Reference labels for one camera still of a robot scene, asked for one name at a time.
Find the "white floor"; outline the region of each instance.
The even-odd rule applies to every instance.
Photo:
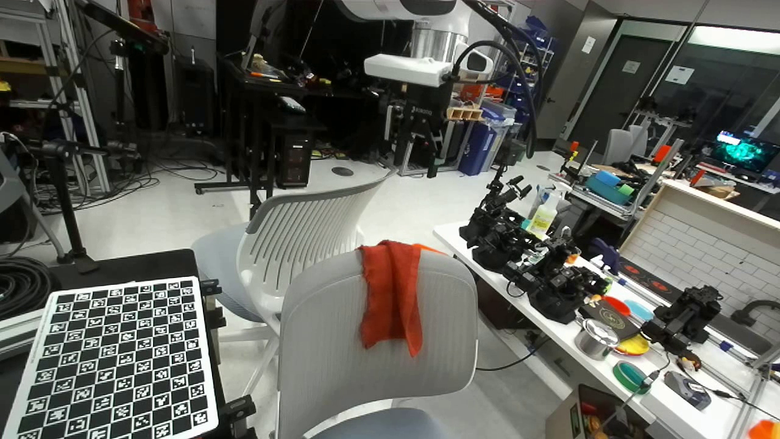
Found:
[[[351,166],[356,176],[344,178],[331,174],[331,166],[335,163],[344,160],[313,160],[307,189],[356,186],[388,174],[380,166],[349,160],[346,166]],[[521,160],[508,168],[506,178],[521,174],[527,178],[524,183],[541,186],[545,181],[545,168],[558,166],[558,155],[535,153],[533,160]],[[77,209],[77,225],[88,254],[100,260],[165,248],[190,248],[198,236],[217,226],[245,221],[245,189],[206,194],[192,192],[192,181],[188,178],[209,176],[209,170],[157,170],[154,174],[157,186],[100,207]],[[432,226],[444,221],[466,225],[467,214],[485,194],[490,178],[491,174],[461,176],[456,170],[440,170],[432,181],[391,176],[367,204],[360,219],[360,235],[366,241],[401,238],[434,243]],[[527,211],[529,204],[532,194],[511,207]],[[58,230],[60,241],[67,243],[58,218],[54,218],[54,226]],[[23,247],[20,255],[54,260],[54,248],[38,241]],[[485,326],[480,331],[480,347],[482,366],[500,366],[515,359]],[[222,331],[218,366],[226,397],[235,397],[242,392],[255,357],[259,347],[253,328],[244,328],[244,325],[228,314],[228,328]],[[478,372],[463,392],[434,399],[404,399],[401,405],[434,411],[440,422],[456,427],[463,439],[535,439],[543,436],[543,419],[558,405],[558,397],[538,383],[529,369],[517,366],[500,372]],[[253,422],[259,427],[259,436],[262,436],[268,419],[259,415]]]

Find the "red cloth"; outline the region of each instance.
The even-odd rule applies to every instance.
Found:
[[[410,357],[422,352],[422,322],[417,304],[419,243],[380,241],[360,247],[367,286],[360,325],[363,347],[384,338],[404,338]]]

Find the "workbench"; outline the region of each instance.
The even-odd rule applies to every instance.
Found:
[[[450,250],[457,260],[463,260],[478,277],[482,277],[502,299],[506,299],[517,311],[521,311],[529,322],[533,322],[551,342],[556,342],[565,354],[569,354],[593,377],[597,377],[608,392],[613,392],[617,397],[627,399],[627,405],[644,416],[649,424],[655,424],[666,432],[672,432],[677,436],[691,439],[733,439],[733,436],[742,436],[749,419],[755,422],[755,411],[749,409],[746,405],[735,403],[735,399],[721,399],[721,397],[712,397],[712,405],[706,409],[695,409],[691,405],[688,405],[685,399],[679,399],[668,386],[662,386],[662,372],[658,377],[658,383],[651,386],[651,389],[645,394],[633,394],[621,388],[617,383],[617,377],[611,375],[611,366],[617,360],[632,360],[633,366],[638,366],[644,372],[652,372],[652,370],[674,370],[674,366],[666,366],[666,354],[660,352],[660,347],[652,347],[645,357],[636,359],[636,357],[618,357],[618,354],[608,354],[602,360],[593,360],[589,357],[584,357],[574,343],[574,333],[580,331],[577,322],[569,325],[561,325],[561,322],[551,322],[545,319],[541,311],[535,311],[529,302],[527,296],[506,296],[506,281],[500,272],[485,271],[482,266],[478,266],[471,259],[471,248],[466,248],[466,241],[457,236],[457,225],[440,225],[434,230],[434,236],[445,247],[445,250]],[[649,299],[649,296],[638,296],[638,286],[632,281],[624,281],[627,286],[611,283],[606,287],[606,296],[613,296],[618,299],[636,299],[640,302],[645,310],[652,310],[655,304]],[[706,388],[738,388],[746,394],[760,394],[760,399],[769,399],[769,394],[778,394],[778,386],[764,386],[769,389],[758,389],[760,380],[758,372],[751,370],[749,366],[742,366],[740,360],[735,360],[733,357],[724,354],[717,343],[706,342],[706,343],[696,343],[691,347],[691,352],[703,360],[703,366],[714,366],[717,372],[710,370],[696,370],[691,372],[695,380],[700,380]],[[545,372],[543,369],[532,369],[538,372],[538,377],[549,386],[554,386],[554,389],[561,394],[565,394],[569,388],[561,388],[565,383],[561,383],[554,372]]]

